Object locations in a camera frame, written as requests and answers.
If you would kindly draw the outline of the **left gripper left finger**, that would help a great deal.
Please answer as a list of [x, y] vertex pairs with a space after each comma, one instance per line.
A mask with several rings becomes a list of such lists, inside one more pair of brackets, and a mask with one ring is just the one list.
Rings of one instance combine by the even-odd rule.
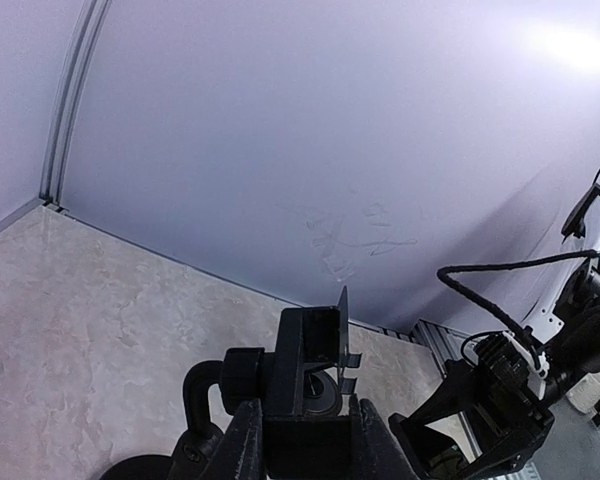
[[261, 402], [242, 402], [207, 466], [208, 479], [266, 479]]

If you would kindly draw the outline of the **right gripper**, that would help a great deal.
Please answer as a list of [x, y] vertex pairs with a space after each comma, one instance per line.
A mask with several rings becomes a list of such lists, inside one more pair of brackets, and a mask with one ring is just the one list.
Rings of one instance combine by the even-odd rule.
[[512, 334], [461, 344], [437, 389], [389, 427], [421, 479], [490, 479], [520, 471], [543, 445], [554, 416], [544, 404], [550, 373], [540, 349]]

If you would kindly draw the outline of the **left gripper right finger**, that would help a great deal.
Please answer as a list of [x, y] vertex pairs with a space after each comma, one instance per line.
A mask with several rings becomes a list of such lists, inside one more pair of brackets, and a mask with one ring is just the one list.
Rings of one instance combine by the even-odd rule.
[[351, 479], [417, 479], [376, 407], [353, 394], [349, 399]]

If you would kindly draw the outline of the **black pole phone stand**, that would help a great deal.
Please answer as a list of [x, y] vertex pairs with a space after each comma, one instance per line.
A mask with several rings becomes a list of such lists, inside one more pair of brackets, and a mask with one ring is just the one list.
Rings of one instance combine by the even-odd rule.
[[187, 428], [172, 454], [125, 459], [104, 478], [208, 479], [207, 466], [239, 406], [258, 399], [266, 479], [349, 479], [350, 418], [303, 413], [303, 315], [309, 309], [282, 312], [271, 352], [231, 348], [222, 360], [193, 366], [182, 387]]

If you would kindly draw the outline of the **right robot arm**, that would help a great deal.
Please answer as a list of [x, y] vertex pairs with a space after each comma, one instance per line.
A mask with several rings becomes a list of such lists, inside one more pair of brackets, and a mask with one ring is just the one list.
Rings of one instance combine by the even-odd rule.
[[554, 277], [523, 322], [460, 281], [466, 265], [438, 279], [499, 320], [499, 331], [466, 338], [446, 377], [411, 415], [389, 419], [423, 479], [488, 479], [521, 470], [544, 444], [552, 406], [581, 379], [600, 373], [600, 183], [565, 220], [568, 252], [541, 258]]

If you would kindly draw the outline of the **round-base plate phone stand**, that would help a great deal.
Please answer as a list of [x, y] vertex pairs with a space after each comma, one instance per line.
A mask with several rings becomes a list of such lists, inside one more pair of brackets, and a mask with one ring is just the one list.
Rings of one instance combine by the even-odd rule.
[[313, 307], [303, 315], [303, 413], [311, 417], [338, 416], [344, 397], [355, 393], [360, 353], [350, 349], [349, 295], [344, 286], [334, 306]]

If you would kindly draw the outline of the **left aluminium frame post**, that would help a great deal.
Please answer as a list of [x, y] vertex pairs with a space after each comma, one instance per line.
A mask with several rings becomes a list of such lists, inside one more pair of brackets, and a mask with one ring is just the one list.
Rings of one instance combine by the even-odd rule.
[[112, 2], [84, 1], [63, 64], [52, 110], [39, 198], [61, 205], [75, 122], [96, 45]]

